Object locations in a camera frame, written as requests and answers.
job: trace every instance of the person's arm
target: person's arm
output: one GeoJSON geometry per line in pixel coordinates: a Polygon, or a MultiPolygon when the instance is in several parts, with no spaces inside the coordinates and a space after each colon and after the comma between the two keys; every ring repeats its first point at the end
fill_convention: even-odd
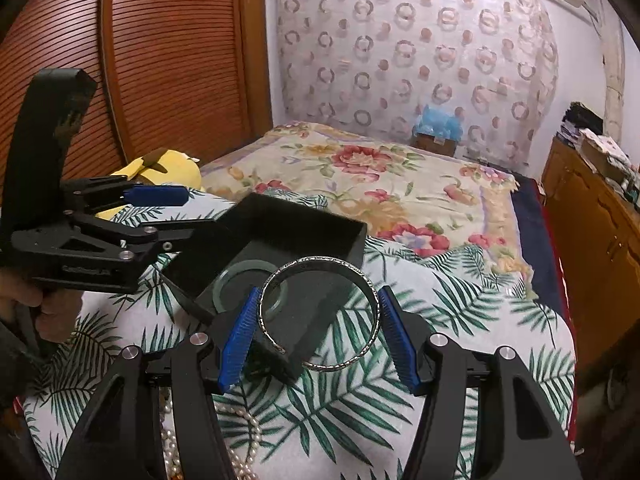
{"type": "Polygon", "coordinates": [[[20,337],[15,322],[15,305],[41,307],[35,329],[40,337],[55,343],[65,342],[76,324],[82,307],[82,292],[57,290],[43,294],[32,283],[9,269],[0,269],[0,409],[11,405],[15,396],[24,393],[31,379],[34,361],[24,352],[8,343],[8,332],[20,337]]]}

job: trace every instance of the wooden dresser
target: wooden dresser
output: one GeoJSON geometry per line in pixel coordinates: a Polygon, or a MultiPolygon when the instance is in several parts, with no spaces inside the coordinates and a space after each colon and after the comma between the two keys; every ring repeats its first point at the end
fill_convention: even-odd
{"type": "Polygon", "coordinates": [[[542,183],[576,331],[580,388],[629,345],[640,348],[640,215],[557,139],[542,183]]]}

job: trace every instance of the bed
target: bed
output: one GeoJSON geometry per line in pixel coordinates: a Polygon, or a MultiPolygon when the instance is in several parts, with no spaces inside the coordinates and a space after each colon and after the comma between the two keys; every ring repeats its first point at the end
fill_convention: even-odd
{"type": "MultiPolygon", "coordinates": [[[[403,308],[465,348],[513,346],[571,437],[574,342],[532,181],[297,123],[206,165],[202,183],[208,193],[192,190],[183,208],[127,207],[113,221],[215,218],[252,190],[361,220],[369,229],[362,268],[372,281],[391,285],[403,308]]],[[[197,329],[162,282],[167,261],[149,267],[136,294],[86,293],[71,341],[35,381],[24,412],[52,476],[114,355],[128,344],[168,348],[197,329]]],[[[366,340],[362,300],[350,299],[317,350],[326,362],[350,357],[366,340]]],[[[215,399],[243,478],[304,470],[309,479],[400,479],[424,400],[399,383],[384,345],[374,345],[361,366],[305,371],[294,386],[251,368],[215,399]]],[[[478,393],[469,389],[456,478],[469,475],[477,413],[478,393]]],[[[172,413],[161,416],[170,427],[172,413]]]]}

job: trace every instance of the dark blue bed sheet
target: dark blue bed sheet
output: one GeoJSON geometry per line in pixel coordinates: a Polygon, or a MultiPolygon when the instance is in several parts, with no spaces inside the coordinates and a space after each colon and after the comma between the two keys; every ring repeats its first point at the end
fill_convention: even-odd
{"type": "Polygon", "coordinates": [[[538,184],[520,174],[513,175],[520,189],[511,194],[511,199],[518,219],[522,257],[534,271],[531,285],[540,297],[540,303],[566,320],[564,290],[559,283],[553,245],[538,200],[538,184]]]}

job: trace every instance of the pearl necklace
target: pearl necklace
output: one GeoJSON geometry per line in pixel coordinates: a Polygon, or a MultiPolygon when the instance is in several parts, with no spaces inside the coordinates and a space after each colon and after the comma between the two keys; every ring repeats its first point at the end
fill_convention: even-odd
{"type": "MultiPolygon", "coordinates": [[[[255,457],[258,454],[258,448],[262,441],[262,429],[260,428],[258,420],[244,408],[227,407],[218,402],[215,403],[215,408],[217,413],[237,415],[244,418],[244,420],[251,425],[251,444],[246,461],[243,462],[240,460],[240,457],[233,449],[227,448],[227,450],[229,458],[231,459],[231,465],[234,468],[238,480],[259,480],[258,475],[251,469],[251,464],[255,462],[255,457]]],[[[178,453],[178,443],[175,437],[173,409],[174,402],[171,400],[171,390],[169,388],[160,388],[160,421],[162,424],[160,436],[162,437],[166,475],[170,480],[184,480],[182,467],[180,465],[180,455],[178,453]]]]}

